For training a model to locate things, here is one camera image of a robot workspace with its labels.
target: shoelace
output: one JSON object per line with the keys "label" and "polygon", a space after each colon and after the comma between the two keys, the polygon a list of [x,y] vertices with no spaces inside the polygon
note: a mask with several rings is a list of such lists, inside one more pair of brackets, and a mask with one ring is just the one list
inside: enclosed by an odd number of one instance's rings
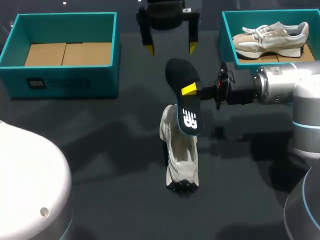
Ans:
{"label": "shoelace", "polygon": [[265,37],[270,37],[271,34],[268,32],[268,25],[262,25],[256,29],[250,29],[250,28],[246,28],[243,27],[242,30],[248,34],[248,35],[252,35],[253,39],[257,39],[259,41],[258,43],[258,47],[255,49],[255,51],[258,50],[261,42],[265,39]]}

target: cardboard bottom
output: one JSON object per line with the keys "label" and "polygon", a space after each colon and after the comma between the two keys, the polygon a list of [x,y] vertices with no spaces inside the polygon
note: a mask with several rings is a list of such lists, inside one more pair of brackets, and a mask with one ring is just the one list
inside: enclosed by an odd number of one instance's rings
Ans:
{"label": "cardboard bottom", "polygon": [[303,47],[303,53],[301,57],[285,57],[280,55],[268,55],[268,56],[261,56],[258,59],[254,60],[246,60],[241,59],[238,57],[238,61],[241,64],[259,64],[259,63],[283,63],[283,62],[313,62],[315,58],[306,43]]}
{"label": "cardboard bottom", "polygon": [[107,66],[111,42],[32,44],[25,66]]}

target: shoe heel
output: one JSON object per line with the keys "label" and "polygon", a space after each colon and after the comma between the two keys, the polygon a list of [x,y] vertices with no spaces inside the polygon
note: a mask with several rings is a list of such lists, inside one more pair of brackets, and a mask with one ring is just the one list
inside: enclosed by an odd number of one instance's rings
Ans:
{"label": "shoe heel", "polygon": [[279,49],[276,53],[284,57],[299,58],[301,57],[301,48]]}

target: new balance logo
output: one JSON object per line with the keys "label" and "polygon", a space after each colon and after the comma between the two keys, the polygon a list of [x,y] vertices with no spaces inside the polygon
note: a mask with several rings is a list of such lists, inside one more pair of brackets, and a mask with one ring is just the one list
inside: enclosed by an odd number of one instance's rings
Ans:
{"label": "new balance logo", "polygon": [[182,109],[184,125],[188,128],[197,129],[196,115],[190,111]]}

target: sticker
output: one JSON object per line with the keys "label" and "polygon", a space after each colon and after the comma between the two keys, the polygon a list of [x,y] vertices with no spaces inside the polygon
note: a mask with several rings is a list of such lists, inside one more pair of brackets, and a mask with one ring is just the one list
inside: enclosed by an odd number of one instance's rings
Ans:
{"label": "sticker", "polygon": [[279,66],[272,66],[270,69],[273,75],[282,75],[282,71]]}
{"label": "sticker", "polygon": [[26,82],[31,89],[45,89],[44,80],[40,77],[27,77]]}

